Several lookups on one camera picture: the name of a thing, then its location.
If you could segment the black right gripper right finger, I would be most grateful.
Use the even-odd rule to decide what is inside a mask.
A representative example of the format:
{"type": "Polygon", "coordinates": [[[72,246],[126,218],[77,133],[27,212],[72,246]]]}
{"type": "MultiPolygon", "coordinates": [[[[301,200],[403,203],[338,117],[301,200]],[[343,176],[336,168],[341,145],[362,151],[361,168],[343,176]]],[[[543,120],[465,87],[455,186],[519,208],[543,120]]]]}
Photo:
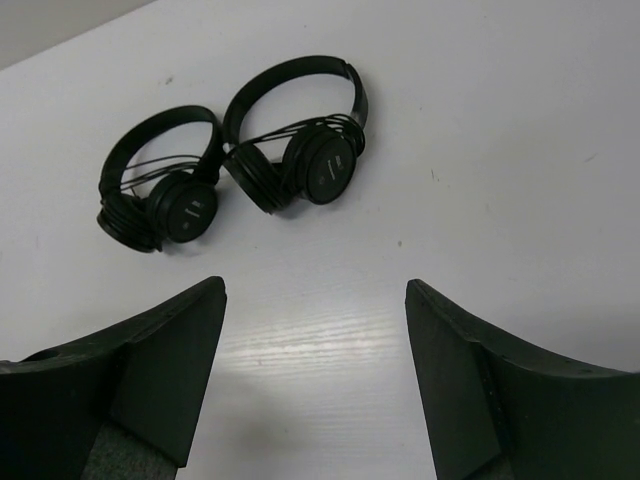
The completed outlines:
{"type": "Polygon", "coordinates": [[[529,343],[424,281],[405,300],[440,479],[635,479],[639,377],[529,343]]]}

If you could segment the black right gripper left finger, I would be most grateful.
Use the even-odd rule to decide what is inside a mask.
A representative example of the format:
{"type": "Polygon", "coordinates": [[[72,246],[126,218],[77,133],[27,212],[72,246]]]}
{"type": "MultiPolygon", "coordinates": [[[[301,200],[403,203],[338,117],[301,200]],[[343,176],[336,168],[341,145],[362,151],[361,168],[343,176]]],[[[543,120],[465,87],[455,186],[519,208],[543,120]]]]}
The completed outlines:
{"type": "Polygon", "coordinates": [[[5,479],[172,479],[188,462],[226,309],[209,277],[160,305],[1,364],[5,479]]]}

